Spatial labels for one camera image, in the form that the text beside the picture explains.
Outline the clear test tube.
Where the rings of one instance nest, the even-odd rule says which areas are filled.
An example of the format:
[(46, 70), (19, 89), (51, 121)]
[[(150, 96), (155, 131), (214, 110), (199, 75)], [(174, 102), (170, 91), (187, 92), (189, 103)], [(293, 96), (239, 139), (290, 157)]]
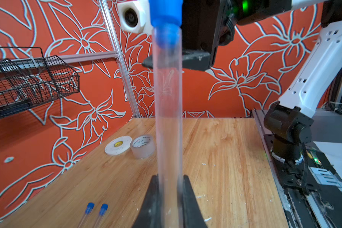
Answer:
[(84, 225), (85, 225), (86, 222), (87, 222), (87, 219), (88, 219), (89, 215), (90, 215), (90, 214), (88, 214), (88, 215), (86, 215), (85, 213), (83, 214), (83, 216), (82, 216), (82, 218), (81, 218), (81, 220), (80, 220), (80, 222), (79, 222), (77, 228), (83, 228), (83, 227), (84, 227)]
[(182, 32), (173, 24), (153, 31), (154, 100), (161, 227), (181, 228)]
[(95, 221), (95, 223), (94, 223), (94, 225), (93, 225), (92, 228), (99, 228), (99, 226), (100, 226), (100, 224), (101, 224), (101, 221), (102, 221), (103, 217), (104, 217), (104, 216), (101, 217), (101, 216), (99, 216), (99, 214), (98, 214), (98, 217), (97, 217), (97, 219), (96, 219), (96, 221)]

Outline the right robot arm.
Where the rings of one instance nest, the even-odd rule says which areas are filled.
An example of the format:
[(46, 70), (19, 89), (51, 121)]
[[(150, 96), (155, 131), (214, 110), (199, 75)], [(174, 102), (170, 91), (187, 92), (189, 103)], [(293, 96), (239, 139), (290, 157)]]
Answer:
[(166, 34), (155, 40), (160, 47), (176, 44), (176, 30), (181, 29), (182, 66), (210, 71), (216, 83), (210, 96), (220, 91), (237, 89), (242, 98), (247, 89), (269, 85), (276, 79), (262, 71), (263, 61), (275, 53), (282, 74), (296, 68), (288, 63), (293, 52), (304, 59), (296, 78), (286, 92), (274, 102), (264, 125), (275, 136), (273, 156), (281, 162), (301, 160), (302, 146), (310, 142), (309, 126), (322, 95), (342, 68), (342, 1), (323, 1), (321, 23), (311, 21), (309, 29), (294, 31), (280, 21), (276, 33), (262, 35), (247, 44), (247, 49), (232, 60), (230, 73), (212, 70), (218, 46), (228, 45), (236, 26), (277, 18), (285, 12), (303, 8), (315, 10), (317, 1), (150, 1), (150, 23), (163, 27)]

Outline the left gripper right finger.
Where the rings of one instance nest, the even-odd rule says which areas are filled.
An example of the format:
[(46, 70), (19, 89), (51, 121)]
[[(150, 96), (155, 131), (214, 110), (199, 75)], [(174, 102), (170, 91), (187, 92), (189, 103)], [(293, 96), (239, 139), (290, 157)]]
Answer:
[(182, 211), (184, 228), (207, 228), (200, 211), (191, 181), (187, 175), (183, 176)]

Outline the blue stopper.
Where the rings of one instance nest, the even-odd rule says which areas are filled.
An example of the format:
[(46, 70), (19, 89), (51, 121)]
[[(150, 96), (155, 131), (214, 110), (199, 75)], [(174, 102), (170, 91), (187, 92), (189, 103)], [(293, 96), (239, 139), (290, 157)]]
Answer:
[(149, 4), (156, 44), (174, 48), (180, 41), (183, 1), (150, 0)]
[(101, 217), (104, 216), (106, 211), (107, 211), (107, 209), (108, 209), (108, 205), (107, 204), (103, 204), (101, 206), (101, 208), (100, 208), (99, 216), (101, 216)]
[(92, 203), (92, 202), (88, 203), (88, 205), (87, 205), (87, 207), (85, 209), (85, 214), (86, 215), (90, 214), (91, 211), (93, 210), (94, 206), (95, 206), (94, 203)]

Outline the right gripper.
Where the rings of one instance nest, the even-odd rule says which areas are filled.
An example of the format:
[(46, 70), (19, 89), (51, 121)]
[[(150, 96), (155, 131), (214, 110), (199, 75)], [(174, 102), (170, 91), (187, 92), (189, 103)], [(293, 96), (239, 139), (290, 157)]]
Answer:
[(182, 8), (182, 67), (205, 71), (214, 63), (219, 46), (228, 45), (235, 34), (237, 4), (234, 1), (149, 1), (175, 3)]

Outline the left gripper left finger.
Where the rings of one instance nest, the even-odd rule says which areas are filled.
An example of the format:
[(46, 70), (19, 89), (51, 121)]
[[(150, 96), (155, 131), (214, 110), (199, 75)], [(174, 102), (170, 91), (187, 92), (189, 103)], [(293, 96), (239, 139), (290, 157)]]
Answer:
[(160, 191), (158, 176), (153, 175), (146, 191), (141, 209), (132, 228), (160, 227)]

